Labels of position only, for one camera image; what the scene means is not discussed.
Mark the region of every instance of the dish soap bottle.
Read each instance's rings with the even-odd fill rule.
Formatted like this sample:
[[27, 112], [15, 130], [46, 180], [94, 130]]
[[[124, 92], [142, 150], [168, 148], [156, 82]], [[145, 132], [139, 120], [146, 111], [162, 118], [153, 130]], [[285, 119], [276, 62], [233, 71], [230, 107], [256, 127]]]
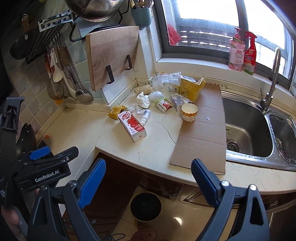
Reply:
[[237, 33], [234, 38], [230, 40], [230, 51], [229, 51], [229, 61], [228, 67], [238, 71], [242, 71], [244, 63], [244, 50], [245, 43], [240, 39], [239, 31], [240, 28], [236, 28]]
[[249, 31], [246, 31], [246, 38], [250, 37], [250, 47], [244, 54], [244, 66], [243, 70], [250, 75], [254, 74], [255, 64], [256, 64], [256, 46], [255, 38], [257, 36]]

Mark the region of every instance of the dish rack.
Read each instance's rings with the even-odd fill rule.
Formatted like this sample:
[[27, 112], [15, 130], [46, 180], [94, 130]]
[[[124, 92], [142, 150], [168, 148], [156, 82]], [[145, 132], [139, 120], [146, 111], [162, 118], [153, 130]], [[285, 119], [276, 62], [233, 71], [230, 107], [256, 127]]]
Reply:
[[39, 21], [39, 34], [36, 41], [31, 44], [28, 52], [29, 54], [25, 58], [27, 64], [31, 63], [39, 56], [45, 54], [47, 52], [46, 48], [52, 39], [58, 35], [65, 23], [70, 22], [74, 23], [73, 14], [71, 11]]
[[279, 153], [287, 162], [296, 164], [296, 135], [292, 127], [287, 121], [277, 116], [271, 116], [269, 123]]

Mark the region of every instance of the sink drain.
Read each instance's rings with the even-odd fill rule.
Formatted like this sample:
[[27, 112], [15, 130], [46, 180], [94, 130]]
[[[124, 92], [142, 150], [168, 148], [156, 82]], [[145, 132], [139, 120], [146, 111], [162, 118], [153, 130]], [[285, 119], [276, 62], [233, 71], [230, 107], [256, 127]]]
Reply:
[[228, 140], [227, 141], [227, 150], [241, 152], [241, 146], [235, 140]]

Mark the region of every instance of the red cloth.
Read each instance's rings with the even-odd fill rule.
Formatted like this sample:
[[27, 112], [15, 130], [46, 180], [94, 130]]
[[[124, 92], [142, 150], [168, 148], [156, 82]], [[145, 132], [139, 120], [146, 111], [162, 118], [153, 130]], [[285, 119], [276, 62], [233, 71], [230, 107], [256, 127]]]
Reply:
[[181, 40], [177, 31], [170, 24], [168, 24], [168, 40], [170, 45], [176, 45]]

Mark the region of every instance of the faucet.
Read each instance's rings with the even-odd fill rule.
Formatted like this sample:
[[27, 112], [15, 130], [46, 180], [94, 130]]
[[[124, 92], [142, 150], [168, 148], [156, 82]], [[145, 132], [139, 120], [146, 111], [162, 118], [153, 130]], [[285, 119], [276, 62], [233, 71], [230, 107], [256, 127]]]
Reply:
[[276, 78], [279, 73], [279, 64], [281, 60], [281, 49], [279, 47], [276, 48], [276, 56], [274, 58], [274, 65], [272, 67], [272, 72], [274, 73], [270, 91], [266, 93], [265, 99], [262, 98], [260, 101], [260, 106], [263, 110], [267, 111], [268, 107], [271, 104], [271, 101], [273, 99], [272, 93], [274, 92], [274, 87], [276, 86]]

